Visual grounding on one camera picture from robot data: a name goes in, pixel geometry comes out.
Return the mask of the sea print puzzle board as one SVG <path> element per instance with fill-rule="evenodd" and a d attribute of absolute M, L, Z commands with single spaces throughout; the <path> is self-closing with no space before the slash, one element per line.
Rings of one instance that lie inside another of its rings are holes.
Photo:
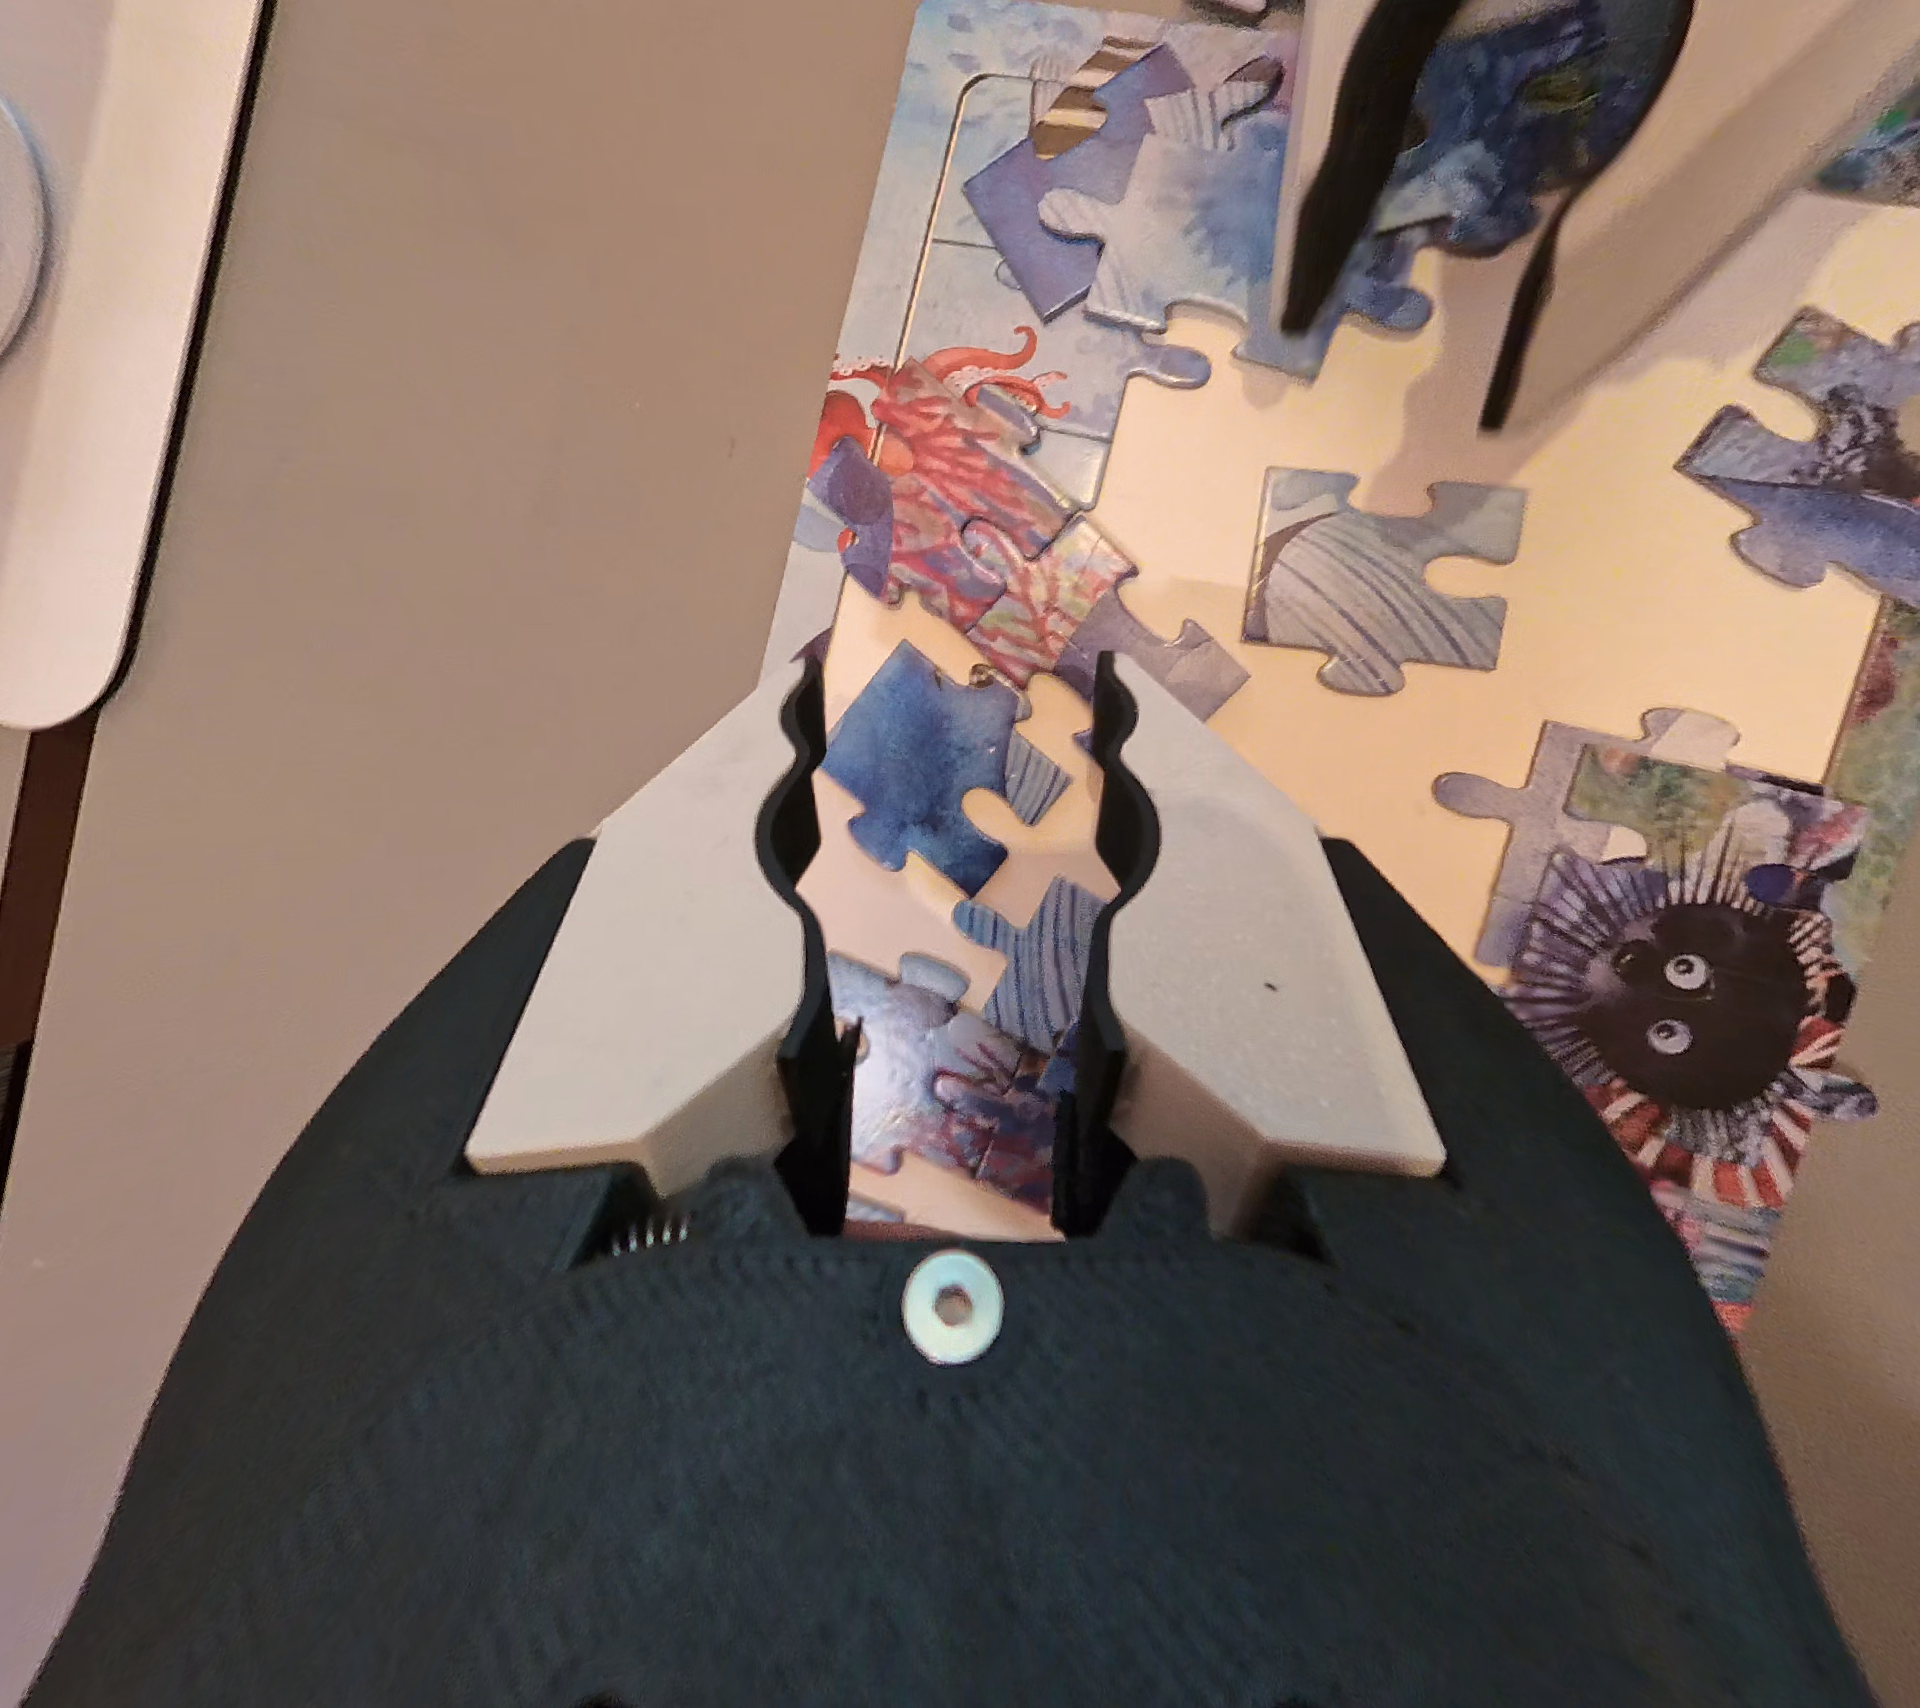
<path fill-rule="evenodd" d="M 1189 69 L 1185 90 L 1293 61 L 1283 27 L 1178 25 L 1038 0 L 924 0 L 835 361 L 902 365 L 899 350 L 921 346 L 924 331 L 958 335 L 962 321 L 1014 308 L 1046 321 L 962 186 L 1028 136 L 1108 39 L 1168 47 Z M 1315 379 L 1239 360 L 1242 323 L 1215 308 L 1168 308 L 1163 328 L 1134 328 L 1204 350 L 1213 373 L 1185 391 L 1131 379 L 1098 495 L 1090 506 L 1069 498 L 1138 565 L 1117 586 L 1121 602 L 1163 638 L 1180 637 L 1185 619 L 1200 623 L 1250 674 L 1204 724 L 1324 834 L 1359 842 L 1500 997 L 1510 968 L 1478 964 L 1477 944 L 1507 829 L 1440 807 L 1436 779 L 1477 774 L 1523 786 L 1548 720 L 1626 741 L 1640 737 L 1644 713 L 1656 707 L 1737 724 L 1739 744 L 1722 771 L 1870 809 L 1855 872 L 1826 890 L 1818 912 L 1858 989 L 1918 822 L 1918 605 L 1873 591 L 1837 565 L 1804 590 L 1778 583 L 1732 542 L 1754 513 L 1680 474 L 1677 461 L 1722 405 L 1745 405 L 1778 437 L 1813 437 L 1815 408 L 1755 380 L 1754 368 L 1804 308 L 1883 342 L 1918 323 L 1918 216 L 1846 216 L 1836 260 L 1807 265 L 1799 250 L 1789 251 L 1789 283 L 1813 279 L 1810 305 L 1737 289 L 1729 328 L 1677 316 L 1640 373 L 1611 379 L 1555 428 L 1500 439 L 1477 434 L 1474 401 L 1444 391 L 1444 350 L 1463 349 L 1468 328 L 1459 316 L 1440 321 L 1440 295 L 1425 286 L 1477 283 L 1477 258 L 1425 238 L 1411 286 L 1431 302 L 1427 326 L 1346 319 Z M 1086 298 L 1090 290 L 1057 319 L 1076 308 L 1101 321 Z M 1353 506 L 1405 517 L 1430 511 L 1440 479 L 1526 490 L 1512 565 L 1427 567 L 1427 583 L 1440 591 L 1507 597 L 1499 665 L 1411 661 L 1403 692 L 1359 697 L 1316 681 L 1324 656 L 1315 649 L 1242 642 L 1261 476 L 1274 465 L 1353 474 Z M 839 552 L 794 545 L 772 646 L 825 657 L 831 733 L 899 642 L 954 681 L 1008 682 L 966 628 L 939 619 L 921 594 L 888 602 L 851 579 Z M 899 872 L 886 868 L 853 842 L 862 803 L 822 771 L 828 849 L 810 875 L 822 894 L 816 911 L 831 955 L 927 986 L 982 1021 L 1008 960 L 958 933 L 954 905 L 977 903 L 1027 923 L 1050 879 L 1115 894 L 1093 852 L 1098 774 L 1084 734 L 1093 698 L 1054 671 L 1014 692 L 1024 698 L 1014 729 L 1068 771 L 1069 786 L 1034 824 L 991 790 L 962 798 L 969 819 L 1008 846 L 993 879 L 969 897 L 914 852 Z M 1743 1167 L 1659 1143 L 1648 1121 L 1622 1121 L 1625 1099 L 1615 1108 L 1584 1099 L 1686 1244 L 1721 1322 L 1739 1334 L 1810 1141 L 1844 1121 L 1780 1121 L 1758 1167 Z M 1049 1214 L 917 1153 L 897 1173 L 853 1159 L 851 1214 L 940 1234 L 1050 1234 Z"/>

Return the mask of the red coral purple puzzle piece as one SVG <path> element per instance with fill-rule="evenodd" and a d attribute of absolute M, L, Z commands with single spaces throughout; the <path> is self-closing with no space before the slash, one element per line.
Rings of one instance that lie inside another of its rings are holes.
<path fill-rule="evenodd" d="M 836 552 L 855 583 L 888 602 L 917 591 L 951 628 L 1076 516 L 1013 426 L 921 361 L 835 369 L 806 495 L 849 527 Z"/>

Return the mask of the blue red coral puzzle piece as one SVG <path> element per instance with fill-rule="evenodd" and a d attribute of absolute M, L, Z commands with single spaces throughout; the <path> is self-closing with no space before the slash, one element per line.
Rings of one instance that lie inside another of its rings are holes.
<path fill-rule="evenodd" d="M 929 1090 L 940 1108 L 940 1143 L 977 1185 L 1050 1211 L 1054 1059 L 958 1012 L 929 1042 Z"/>

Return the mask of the white rounded board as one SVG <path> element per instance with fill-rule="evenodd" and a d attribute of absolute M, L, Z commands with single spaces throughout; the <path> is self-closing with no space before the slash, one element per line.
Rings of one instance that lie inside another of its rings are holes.
<path fill-rule="evenodd" d="M 267 0 L 2 0 L 2 95 L 46 176 L 34 316 L 2 356 L 2 726 L 107 693 Z"/>

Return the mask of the coral striped edge puzzle piece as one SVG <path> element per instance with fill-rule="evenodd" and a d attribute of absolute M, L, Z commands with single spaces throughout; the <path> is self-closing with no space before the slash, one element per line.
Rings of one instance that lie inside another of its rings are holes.
<path fill-rule="evenodd" d="M 828 955 L 835 1018 L 858 1026 L 851 1156 L 897 1173 L 905 1153 L 975 1177 L 982 1134 L 958 1105 L 962 1062 L 954 1004 L 927 986 L 883 977 L 849 955 Z"/>

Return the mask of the pale striped whale puzzle piece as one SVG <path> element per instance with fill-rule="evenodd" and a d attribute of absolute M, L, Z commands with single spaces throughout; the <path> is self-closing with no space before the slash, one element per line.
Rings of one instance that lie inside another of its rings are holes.
<path fill-rule="evenodd" d="M 1427 583 L 1436 559 L 1512 565 L 1526 490 L 1440 479 L 1419 517 L 1353 506 L 1355 476 L 1274 465 L 1261 476 L 1259 541 L 1239 637 L 1324 656 L 1331 692 L 1385 697 L 1405 663 L 1489 671 L 1507 597 Z"/>

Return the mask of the red green coral puzzle piece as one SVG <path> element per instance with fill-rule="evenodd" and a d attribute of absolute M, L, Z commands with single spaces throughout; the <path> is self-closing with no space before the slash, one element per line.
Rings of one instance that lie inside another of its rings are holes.
<path fill-rule="evenodd" d="M 1038 671 L 1054 671 L 1102 594 L 1138 574 L 1086 513 L 1076 513 L 1034 557 L 982 522 L 966 527 L 962 545 L 1002 582 L 966 637 L 1014 687 L 1027 687 Z"/>

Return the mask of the black sea urchin puzzle piece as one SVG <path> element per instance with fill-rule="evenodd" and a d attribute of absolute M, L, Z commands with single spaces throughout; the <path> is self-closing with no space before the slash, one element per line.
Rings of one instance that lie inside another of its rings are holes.
<path fill-rule="evenodd" d="M 1855 1007 L 1830 922 L 1734 867 L 1555 852 L 1504 986 L 1573 1084 L 1684 1153 L 1758 1167 L 1780 1121 L 1862 1121 L 1836 1070 Z"/>

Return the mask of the blue striped whale puzzle piece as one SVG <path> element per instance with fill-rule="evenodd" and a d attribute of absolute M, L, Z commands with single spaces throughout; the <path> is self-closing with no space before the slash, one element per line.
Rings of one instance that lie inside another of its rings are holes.
<path fill-rule="evenodd" d="M 1027 923 L 977 903 L 954 905 L 958 933 L 1008 960 L 982 1018 L 1024 1047 L 1054 1052 L 1079 1021 L 1093 933 L 1102 911 L 1105 900 L 1073 879 L 1050 879 Z"/>

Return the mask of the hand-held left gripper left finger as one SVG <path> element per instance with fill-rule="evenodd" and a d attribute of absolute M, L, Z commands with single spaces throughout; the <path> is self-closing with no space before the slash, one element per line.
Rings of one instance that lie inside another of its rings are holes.
<path fill-rule="evenodd" d="M 842 1234 L 855 1038 L 801 897 L 820 852 L 822 663 L 762 681 L 595 831 L 466 1141 L 476 1170 L 625 1163 L 655 1192 L 772 1159 Z"/>

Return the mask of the light blue anemone puzzle piece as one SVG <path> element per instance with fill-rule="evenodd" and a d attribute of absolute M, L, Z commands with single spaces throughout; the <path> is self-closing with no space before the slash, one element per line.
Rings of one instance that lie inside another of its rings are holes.
<path fill-rule="evenodd" d="M 1163 328 L 1168 308 L 1215 308 L 1242 323 L 1237 356 L 1315 379 L 1346 319 L 1425 328 L 1427 290 L 1411 286 L 1422 230 L 1366 236 L 1331 298 L 1302 331 L 1271 323 L 1278 195 L 1289 113 L 1276 105 L 1278 65 L 1254 64 L 1213 90 L 1146 101 L 1127 186 L 1115 202 L 1054 186 L 1043 227 L 1098 242 L 1090 309 L 1131 328 Z"/>

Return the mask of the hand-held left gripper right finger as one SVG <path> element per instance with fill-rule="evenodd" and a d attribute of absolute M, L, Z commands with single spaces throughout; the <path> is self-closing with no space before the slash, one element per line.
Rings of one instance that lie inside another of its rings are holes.
<path fill-rule="evenodd" d="M 1054 1222 L 1093 1234 L 1137 1159 L 1200 1173 L 1246 1232 L 1282 1167 L 1444 1170 L 1444 1141 L 1322 835 L 1282 786 L 1126 656 L 1093 693 L 1090 937 Z"/>

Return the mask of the dark blue whale eye piece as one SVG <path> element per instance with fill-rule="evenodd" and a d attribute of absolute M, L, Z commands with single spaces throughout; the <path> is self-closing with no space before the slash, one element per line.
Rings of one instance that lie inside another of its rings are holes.
<path fill-rule="evenodd" d="M 822 774 L 862 803 L 853 842 L 891 872 L 921 855 L 975 897 L 1008 846 L 969 819 L 962 798 L 991 790 L 1034 824 L 1069 786 L 1014 729 L 1020 705 L 993 674 L 954 681 L 899 642 L 828 737 Z"/>

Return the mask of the lavender white whale puzzle piece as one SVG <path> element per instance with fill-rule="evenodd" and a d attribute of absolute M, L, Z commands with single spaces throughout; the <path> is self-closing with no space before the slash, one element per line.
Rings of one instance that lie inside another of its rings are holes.
<path fill-rule="evenodd" d="M 1636 741 L 1548 720 L 1523 786 L 1468 771 L 1437 777 L 1431 794 L 1440 807 L 1474 819 L 1499 819 L 1507 829 L 1477 962 L 1512 968 L 1540 883 L 1560 846 L 1580 859 L 1599 859 L 1608 846 L 1612 834 L 1608 824 L 1573 814 L 1573 786 L 1586 750 L 1636 750 L 1692 768 L 1722 768 L 1737 744 L 1737 724 L 1697 711 L 1656 707 L 1644 713 L 1644 733 Z"/>

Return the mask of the purple eyelash puzzle piece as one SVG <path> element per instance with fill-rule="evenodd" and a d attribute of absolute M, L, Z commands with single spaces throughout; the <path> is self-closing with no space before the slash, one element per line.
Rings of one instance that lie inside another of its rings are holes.
<path fill-rule="evenodd" d="M 1050 671 L 1093 698 L 1101 656 L 1134 661 L 1202 720 L 1250 678 L 1200 623 L 1185 619 L 1180 637 L 1163 638 L 1131 615 L 1117 590 L 1093 602 Z"/>

